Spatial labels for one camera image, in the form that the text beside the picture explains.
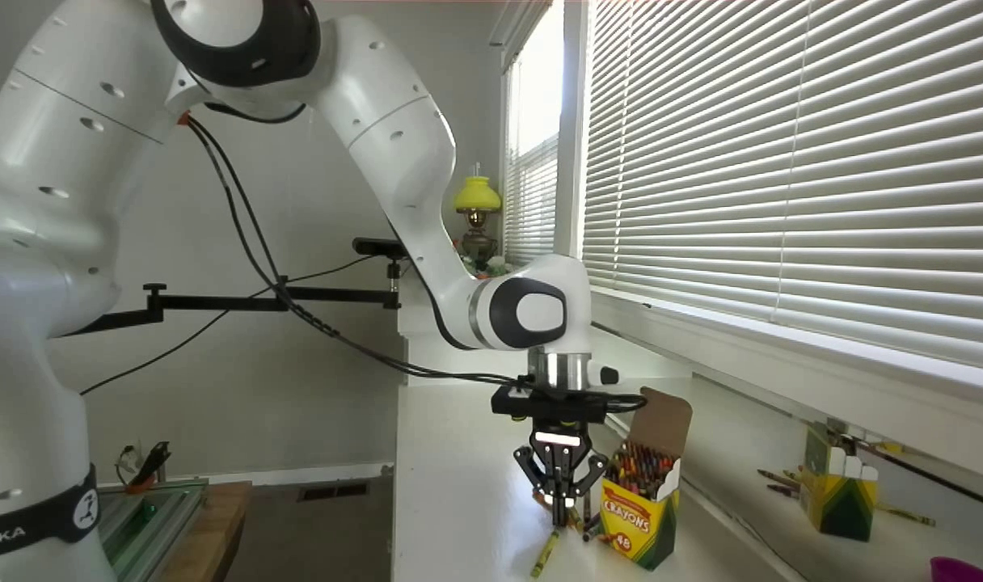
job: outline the white blinds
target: white blinds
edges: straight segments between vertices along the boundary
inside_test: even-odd
[[[508,67],[503,259],[525,266],[553,248],[555,136],[561,105],[561,7],[553,3]]]
[[[592,11],[598,290],[983,370],[983,0]]]

